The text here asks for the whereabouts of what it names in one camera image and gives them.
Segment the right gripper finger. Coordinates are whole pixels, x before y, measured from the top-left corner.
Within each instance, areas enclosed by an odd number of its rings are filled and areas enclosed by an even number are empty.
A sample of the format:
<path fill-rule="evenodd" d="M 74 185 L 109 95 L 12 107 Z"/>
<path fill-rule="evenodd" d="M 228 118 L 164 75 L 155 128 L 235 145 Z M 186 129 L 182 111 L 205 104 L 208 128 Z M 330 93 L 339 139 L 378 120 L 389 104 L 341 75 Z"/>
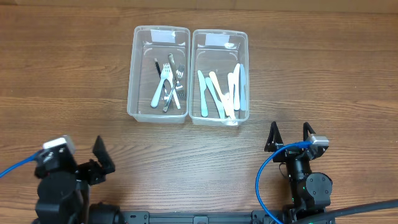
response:
<path fill-rule="evenodd" d="M 279 129 L 277 127 L 277 123 L 273 121 L 271 123 L 271 128 L 269 132 L 269 137 L 266 141 L 266 145 L 264 147 L 264 150 L 266 152 L 276 152 L 279 150 L 281 147 L 284 146 L 284 143 L 282 141 Z"/>
<path fill-rule="evenodd" d="M 312 135 L 315 134 L 315 131 L 311 127 L 311 125 L 308 122 L 304 122 L 303 124 L 303 140 L 307 141 L 308 138 Z"/>

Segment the yellow plastic knife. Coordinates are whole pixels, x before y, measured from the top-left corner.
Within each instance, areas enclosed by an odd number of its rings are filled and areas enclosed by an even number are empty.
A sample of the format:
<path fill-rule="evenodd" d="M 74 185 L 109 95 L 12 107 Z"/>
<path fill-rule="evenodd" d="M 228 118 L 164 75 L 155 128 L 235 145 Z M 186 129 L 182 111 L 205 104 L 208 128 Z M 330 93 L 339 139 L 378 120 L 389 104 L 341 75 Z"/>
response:
<path fill-rule="evenodd" d="M 226 115 L 230 116 L 231 112 L 229 111 L 229 108 L 228 108 L 228 99 L 224 96 L 224 94 L 221 91 L 220 84 L 218 82 L 216 73 L 214 71 L 211 71 L 209 73 L 209 76 L 210 76 L 211 81 L 213 82 L 215 90 L 217 91 L 217 93 L 218 93 L 218 95 L 220 97 L 220 100 L 221 100 L 221 102 L 223 104 L 223 107 L 224 107 L 224 110 L 226 112 Z"/>

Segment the pale blue knife bottom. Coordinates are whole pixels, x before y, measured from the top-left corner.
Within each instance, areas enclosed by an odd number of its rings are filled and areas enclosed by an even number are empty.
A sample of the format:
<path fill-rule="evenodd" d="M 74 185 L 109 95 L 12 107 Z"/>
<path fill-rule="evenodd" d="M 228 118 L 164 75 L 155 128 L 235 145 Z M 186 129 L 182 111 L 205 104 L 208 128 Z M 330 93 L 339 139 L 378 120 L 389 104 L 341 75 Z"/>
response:
<path fill-rule="evenodd" d="M 206 85 L 213 97 L 220 119 L 225 119 L 225 112 L 222 102 L 218 99 L 213 82 L 210 77 L 205 78 Z"/>

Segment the light blue knife top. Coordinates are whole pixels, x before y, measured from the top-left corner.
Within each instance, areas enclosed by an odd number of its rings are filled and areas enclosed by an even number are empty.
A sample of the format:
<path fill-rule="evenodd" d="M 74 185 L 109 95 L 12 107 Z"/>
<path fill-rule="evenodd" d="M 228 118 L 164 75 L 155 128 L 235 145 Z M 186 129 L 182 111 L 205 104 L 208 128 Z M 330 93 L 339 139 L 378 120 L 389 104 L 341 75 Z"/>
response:
<path fill-rule="evenodd" d="M 202 72 L 200 70 L 197 71 L 198 73 L 198 80 L 200 84 L 200 103 L 201 103 L 201 115 L 203 117 L 208 116 L 208 108 L 206 105 L 206 99 L 205 99 L 205 90 L 207 88 L 206 82 L 205 82 L 205 77 L 203 76 Z"/>

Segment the cream plastic knife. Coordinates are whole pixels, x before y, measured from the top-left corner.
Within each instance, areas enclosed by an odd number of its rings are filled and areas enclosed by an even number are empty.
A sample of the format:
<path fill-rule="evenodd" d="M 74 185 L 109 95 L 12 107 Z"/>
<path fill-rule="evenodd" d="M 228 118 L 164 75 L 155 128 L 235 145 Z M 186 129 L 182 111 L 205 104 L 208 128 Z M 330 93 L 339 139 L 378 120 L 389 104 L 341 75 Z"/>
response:
<path fill-rule="evenodd" d="M 234 74 L 228 73 L 228 88 L 229 88 L 229 117 L 235 119 L 234 115 Z"/>

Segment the white plastic knife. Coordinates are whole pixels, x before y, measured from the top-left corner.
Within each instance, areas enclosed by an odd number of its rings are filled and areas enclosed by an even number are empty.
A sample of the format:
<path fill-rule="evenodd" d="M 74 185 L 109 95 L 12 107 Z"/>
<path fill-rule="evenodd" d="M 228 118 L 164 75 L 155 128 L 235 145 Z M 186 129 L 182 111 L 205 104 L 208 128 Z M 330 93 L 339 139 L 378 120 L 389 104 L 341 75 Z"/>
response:
<path fill-rule="evenodd" d="M 237 63 L 234 72 L 233 72 L 233 80 L 234 80 L 234 110 L 238 111 L 240 109 L 240 99 L 239 99 L 239 73 L 240 73 L 240 64 Z"/>

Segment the short silver metal fork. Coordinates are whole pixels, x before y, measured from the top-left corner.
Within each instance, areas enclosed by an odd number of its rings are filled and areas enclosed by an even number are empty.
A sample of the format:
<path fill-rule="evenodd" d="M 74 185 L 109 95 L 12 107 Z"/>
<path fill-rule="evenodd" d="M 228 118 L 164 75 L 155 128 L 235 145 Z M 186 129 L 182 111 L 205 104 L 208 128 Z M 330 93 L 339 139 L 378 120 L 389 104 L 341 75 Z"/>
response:
<path fill-rule="evenodd" d="M 171 67 L 172 74 L 174 77 L 174 81 L 175 81 L 175 91 L 177 93 L 177 96 L 180 99 L 185 100 L 186 99 L 185 90 L 184 90 L 183 85 L 180 83 L 180 81 L 178 79 L 177 68 L 175 66 L 174 56 L 172 54 L 168 54 L 168 59 L 169 59 L 170 67 Z"/>

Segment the thin white plastic fork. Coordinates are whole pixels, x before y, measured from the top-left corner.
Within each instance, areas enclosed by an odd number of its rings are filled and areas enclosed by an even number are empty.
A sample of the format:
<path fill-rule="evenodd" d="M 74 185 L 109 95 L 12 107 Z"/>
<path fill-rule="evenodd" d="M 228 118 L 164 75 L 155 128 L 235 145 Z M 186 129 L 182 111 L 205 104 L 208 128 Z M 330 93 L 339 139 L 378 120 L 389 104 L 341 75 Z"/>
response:
<path fill-rule="evenodd" d="M 174 87 L 174 76 L 173 76 L 172 72 L 169 72 L 168 81 L 170 83 L 171 88 L 173 88 Z M 175 104 L 177 106 L 177 109 L 180 110 L 181 106 L 180 106 L 180 102 L 178 100 L 178 96 L 177 96 L 176 90 L 173 91 L 172 95 L 173 95 L 173 98 L 174 98 L 174 102 L 175 102 Z"/>

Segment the thick white plastic fork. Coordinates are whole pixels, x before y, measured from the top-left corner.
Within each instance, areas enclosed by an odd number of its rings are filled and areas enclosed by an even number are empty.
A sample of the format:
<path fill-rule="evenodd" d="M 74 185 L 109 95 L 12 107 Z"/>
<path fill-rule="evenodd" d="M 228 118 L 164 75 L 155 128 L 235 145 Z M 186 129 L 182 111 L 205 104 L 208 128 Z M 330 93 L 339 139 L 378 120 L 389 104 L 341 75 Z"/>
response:
<path fill-rule="evenodd" d="M 152 101 L 150 103 L 151 107 L 153 107 L 153 108 L 156 108 L 159 104 L 161 90 L 162 90 L 164 82 L 166 80 L 169 80 L 169 78 L 170 78 L 170 71 L 171 71 L 170 64 L 169 63 L 163 64 L 163 69 L 160 74 L 160 82 L 158 84 L 158 87 L 157 87 L 157 89 L 154 93 L 154 96 L 152 98 Z"/>

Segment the black-handled metal fork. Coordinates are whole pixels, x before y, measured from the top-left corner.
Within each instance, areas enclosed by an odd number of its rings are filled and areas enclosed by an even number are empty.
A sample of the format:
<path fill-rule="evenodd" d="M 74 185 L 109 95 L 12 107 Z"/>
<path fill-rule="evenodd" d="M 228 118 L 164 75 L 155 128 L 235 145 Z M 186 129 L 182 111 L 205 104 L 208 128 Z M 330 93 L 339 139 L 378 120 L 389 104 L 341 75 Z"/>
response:
<path fill-rule="evenodd" d="M 158 60 L 155 58 L 154 59 L 154 63 L 155 63 L 155 66 L 156 66 L 156 69 L 157 69 L 157 72 L 158 72 L 158 74 L 159 74 L 159 77 L 161 77 L 161 70 L 160 70 L 160 65 L 159 65 L 159 63 L 158 63 Z M 167 89 L 165 88 L 165 85 L 163 85 L 162 86 L 162 89 L 163 89 L 163 91 L 164 91 L 164 101 L 166 102 L 168 99 L 169 99 L 169 94 L 167 93 Z"/>

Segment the long silver metal fork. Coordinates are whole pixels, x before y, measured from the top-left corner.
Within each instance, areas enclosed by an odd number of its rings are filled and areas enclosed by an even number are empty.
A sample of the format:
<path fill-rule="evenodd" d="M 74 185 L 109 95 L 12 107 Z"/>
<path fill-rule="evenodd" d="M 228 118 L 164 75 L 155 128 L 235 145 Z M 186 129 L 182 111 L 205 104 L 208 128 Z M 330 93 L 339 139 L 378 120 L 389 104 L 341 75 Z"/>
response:
<path fill-rule="evenodd" d="M 167 100 L 165 101 L 165 105 L 164 105 L 164 111 L 167 112 L 168 107 L 172 104 L 171 101 L 174 100 L 177 109 L 180 110 L 181 106 L 180 106 L 180 102 L 179 102 L 179 98 L 178 98 L 178 93 L 177 93 L 177 85 L 178 85 L 178 72 L 177 71 L 173 71 L 172 67 L 170 66 L 169 63 L 165 64 L 166 67 L 166 71 L 169 73 L 169 76 L 167 78 L 167 80 L 170 83 L 170 87 L 171 87 L 171 91 L 168 95 Z"/>

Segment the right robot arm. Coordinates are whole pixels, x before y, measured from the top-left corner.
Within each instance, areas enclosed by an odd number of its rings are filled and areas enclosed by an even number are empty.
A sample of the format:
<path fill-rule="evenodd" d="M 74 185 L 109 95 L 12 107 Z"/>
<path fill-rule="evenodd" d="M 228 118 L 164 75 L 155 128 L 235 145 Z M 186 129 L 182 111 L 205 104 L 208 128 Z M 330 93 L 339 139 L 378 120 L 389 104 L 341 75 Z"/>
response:
<path fill-rule="evenodd" d="M 324 212 L 330 205 L 332 180 L 324 173 L 312 172 L 310 161 L 321 157 L 329 147 L 325 136 L 316 134 L 308 122 L 303 124 L 303 140 L 309 146 L 293 146 L 278 153 L 272 161 L 285 164 L 293 204 L 282 209 L 285 220 L 299 220 Z"/>

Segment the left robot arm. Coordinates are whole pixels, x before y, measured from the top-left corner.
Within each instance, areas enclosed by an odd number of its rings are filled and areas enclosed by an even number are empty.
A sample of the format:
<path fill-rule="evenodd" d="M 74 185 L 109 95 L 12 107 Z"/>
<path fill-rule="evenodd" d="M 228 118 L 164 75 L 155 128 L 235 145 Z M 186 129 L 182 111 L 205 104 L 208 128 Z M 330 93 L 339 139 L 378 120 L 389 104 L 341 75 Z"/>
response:
<path fill-rule="evenodd" d="M 43 143 L 34 156 L 34 175 L 40 179 L 34 223 L 122 223 L 119 208 L 90 205 L 90 187 L 105 182 L 106 175 L 115 171 L 102 138 L 98 136 L 93 146 L 96 160 L 77 164 L 75 151 L 73 141 L 63 135 Z"/>

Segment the right clear plastic container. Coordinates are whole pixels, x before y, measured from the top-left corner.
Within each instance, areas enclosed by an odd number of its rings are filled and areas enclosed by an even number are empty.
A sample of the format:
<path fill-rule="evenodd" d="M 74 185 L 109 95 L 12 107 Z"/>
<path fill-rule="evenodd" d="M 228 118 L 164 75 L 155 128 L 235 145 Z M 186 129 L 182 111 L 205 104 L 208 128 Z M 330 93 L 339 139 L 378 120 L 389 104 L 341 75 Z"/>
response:
<path fill-rule="evenodd" d="M 228 73 L 233 73 L 236 64 L 240 64 L 239 99 L 240 109 L 234 110 L 235 119 L 226 115 L 220 119 L 213 97 L 205 90 L 208 116 L 201 115 L 200 84 L 197 71 L 203 76 L 216 73 L 220 88 L 229 100 Z M 239 126 L 249 118 L 249 40 L 242 31 L 198 29 L 193 33 L 192 59 L 190 69 L 190 89 L 188 114 L 193 124 L 209 126 Z"/>

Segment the clear plastic container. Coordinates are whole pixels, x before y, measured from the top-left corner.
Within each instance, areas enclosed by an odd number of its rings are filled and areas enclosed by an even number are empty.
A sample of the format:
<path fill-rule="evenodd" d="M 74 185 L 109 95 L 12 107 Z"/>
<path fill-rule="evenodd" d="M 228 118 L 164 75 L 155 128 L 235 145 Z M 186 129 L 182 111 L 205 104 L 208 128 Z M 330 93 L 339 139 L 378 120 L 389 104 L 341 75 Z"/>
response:
<path fill-rule="evenodd" d="M 240 64 L 239 99 L 240 109 L 234 110 L 235 119 L 226 115 L 220 119 L 213 97 L 205 90 L 208 116 L 201 115 L 200 84 L 197 71 L 203 76 L 216 73 L 220 88 L 229 100 L 228 73 L 233 73 L 236 64 Z M 249 40 L 242 31 L 198 29 L 193 33 L 192 59 L 190 69 L 190 89 L 188 114 L 193 124 L 209 126 L 239 126 L 249 118 Z"/>
<path fill-rule="evenodd" d="M 190 81 L 190 31 L 174 26 L 138 26 L 134 30 L 131 67 L 127 96 L 127 113 L 138 122 L 184 123 L 188 114 Z M 186 99 L 180 99 L 178 110 L 174 100 L 164 111 L 164 91 L 161 90 L 156 108 L 150 103 L 160 82 L 154 59 L 158 60 L 160 70 L 169 63 L 168 54 L 174 56 L 178 79 L 185 90 Z M 171 91 L 168 80 L 164 82 L 167 93 Z"/>

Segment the left clear plastic container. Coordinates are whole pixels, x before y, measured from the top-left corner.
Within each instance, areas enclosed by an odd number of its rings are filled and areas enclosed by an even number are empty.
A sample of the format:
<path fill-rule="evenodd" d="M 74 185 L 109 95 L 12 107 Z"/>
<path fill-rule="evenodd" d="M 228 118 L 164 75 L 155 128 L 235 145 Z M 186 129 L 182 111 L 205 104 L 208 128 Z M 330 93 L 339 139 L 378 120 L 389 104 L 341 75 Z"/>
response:
<path fill-rule="evenodd" d="M 190 81 L 190 31 L 174 26 L 138 26 L 134 30 L 131 67 L 127 96 L 127 113 L 138 122 L 184 123 L 188 114 Z M 169 63 L 168 54 L 174 56 L 178 79 L 185 90 L 186 99 L 180 99 L 178 110 L 174 100 L 164 111 L 164 91 L 161 90 L 156 108 L 150 103 L 160 82 L 154 59 L 158 60 L 160 70 Z M 171 91 L 168 80 L 164 82 L 167 93 Z"/>

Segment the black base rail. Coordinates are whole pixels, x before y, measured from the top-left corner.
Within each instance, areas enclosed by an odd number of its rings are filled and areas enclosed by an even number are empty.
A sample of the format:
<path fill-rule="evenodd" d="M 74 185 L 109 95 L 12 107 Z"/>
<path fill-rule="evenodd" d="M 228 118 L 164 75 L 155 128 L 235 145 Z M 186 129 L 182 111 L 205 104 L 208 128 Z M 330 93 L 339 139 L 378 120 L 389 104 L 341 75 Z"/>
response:
<path fill-rule="evenodd" d="M 122 211 L 119 206 L 92 204 L 89 224 L 268 224 L 275 221 L 266 212 L 170 212 Z"/>

